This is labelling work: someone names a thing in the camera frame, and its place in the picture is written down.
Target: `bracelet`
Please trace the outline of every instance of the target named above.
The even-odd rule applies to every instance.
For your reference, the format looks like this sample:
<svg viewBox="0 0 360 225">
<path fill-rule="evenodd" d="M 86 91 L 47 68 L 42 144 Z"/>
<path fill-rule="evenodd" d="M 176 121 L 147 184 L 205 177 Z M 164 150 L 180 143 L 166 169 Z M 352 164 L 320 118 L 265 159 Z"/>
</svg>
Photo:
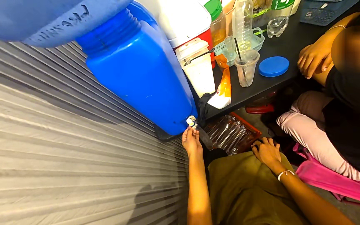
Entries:
<svg viewBox="0 0 360 225">
<path fill-rule="evenodd" d="M 345 29 L 345 25 L 337 25 L 337 26 L 332 26 L 332 27 L 330 27 L 330 29 L 328 29 L 327 31 L 329 31 L 329 30 L 331 30 L 331 29 L 333 29 L 333 28 L 336 28 L 336 27 L 342 27 L 343 29 Z"/>
<path fill-rule="evenodd" d="M 281 172 L 281 173 L 279 174 L 279 176 L 277 177 L 278 181 L 280 181 L 280 177 L 281 177 L 281 175 L 283 175 L 283 173 L 285 173 L 286 176 L 288 176 L 287 172 L 290 172 L 290 173 L 292 173 L 292 174 L 295 176 L 295 173 L 293 173 L 291 170 L 286 170 L 286 171 L 283 171 L 283 172 Z"/>
</svg>

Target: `pink pants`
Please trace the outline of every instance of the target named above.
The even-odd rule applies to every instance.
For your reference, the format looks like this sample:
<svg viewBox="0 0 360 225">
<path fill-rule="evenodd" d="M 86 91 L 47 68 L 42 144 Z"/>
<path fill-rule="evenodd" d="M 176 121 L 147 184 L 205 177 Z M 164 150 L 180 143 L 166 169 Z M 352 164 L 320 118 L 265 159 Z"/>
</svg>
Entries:
<svg viewBox="0 0 360 225">
<path fill-rule="evenodd" d="M 293 103 L 289 112 L 277 118 L 277 124 L 321 164 L 360 181 L 360 172 L 343 159 L 324 132 L 322 109 L 332 99 L 321 92 L 307 91 Z"/>
</svg>

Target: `water jug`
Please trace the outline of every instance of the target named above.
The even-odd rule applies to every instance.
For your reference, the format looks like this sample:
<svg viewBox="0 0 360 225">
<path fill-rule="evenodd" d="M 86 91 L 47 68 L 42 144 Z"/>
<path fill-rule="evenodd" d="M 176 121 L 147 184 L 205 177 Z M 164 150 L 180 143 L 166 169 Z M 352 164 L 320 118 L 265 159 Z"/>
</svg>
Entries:
<svg viewBox="0 0 360 225">
<path fill-rule="evenodd" d="M 98 81 L 168 134 L 181 134 L 187 118 L 197 117 L 171 45 L 140 4 L 130 4 L 76 41 Z"/>
<path fill-rule="evenodd" d="M 170 135 L 197 117 L 186 77 L 151 14 L 132 0 L 0 0 L 0 40 L 55 47 L 76 39 L 108 89 Z"/>
</svg>

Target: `table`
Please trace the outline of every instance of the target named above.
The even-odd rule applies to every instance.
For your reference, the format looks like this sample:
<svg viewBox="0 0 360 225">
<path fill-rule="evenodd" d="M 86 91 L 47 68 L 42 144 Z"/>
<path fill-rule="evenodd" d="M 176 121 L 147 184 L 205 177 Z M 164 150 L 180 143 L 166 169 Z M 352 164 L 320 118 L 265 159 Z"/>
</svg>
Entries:
<svg viewBox="0 0 360 225">
<path fill-rule="evenodd" d="M 309 44 L 314 43 L 337 21 L 353 12 L 357 12 L 360 9 L 360 2 L 325 27 L 300 23 L 299 18 L 301 8 L 302 5 L 300 5 L 297 13 L 290 17 L 287 28 L 279 38 L 268 38 L 266 32 L 264 33 L 265 41 L 263 43 L 262 49 L 259 51 L 260 59 L 257 63 L 254 81 L 251 86 L 246 88 L 241 87 L 238 82 L 236 66 L 230 67 L 232 86 L 231 104 L 220 110 L 212 107 L 212 109 L 209 109 L 208 111 L 206 118 L 207 120 L 227 115 L 228 113 L 237 110 L 238 108 L 243 107 L 246 104 L 253 102 L 254 100 L 257 100 L 258 98 L 266 96 L 272 91 L 278 90 L 290 84 L 294 78 L 301 76 L 297 68 L 298 54 L 301 49 Z M 259 63 L 262 60 L 272 56 L 283 56 L 288 59 L 290 62 L 288 71 L 278 77 L 268 78 L 261 76 L 257 68 Z M 213 69 L 213 76 L 217 89 L 222 79 L 222 72 L 220 71 L 218 65 L 216 65 L 216 67 Z M 195 98 L 195 96 L 196 95 L 194 95 L 194 99 L 196 102 L 198 102 L 198 97 Z"/>
</svg>

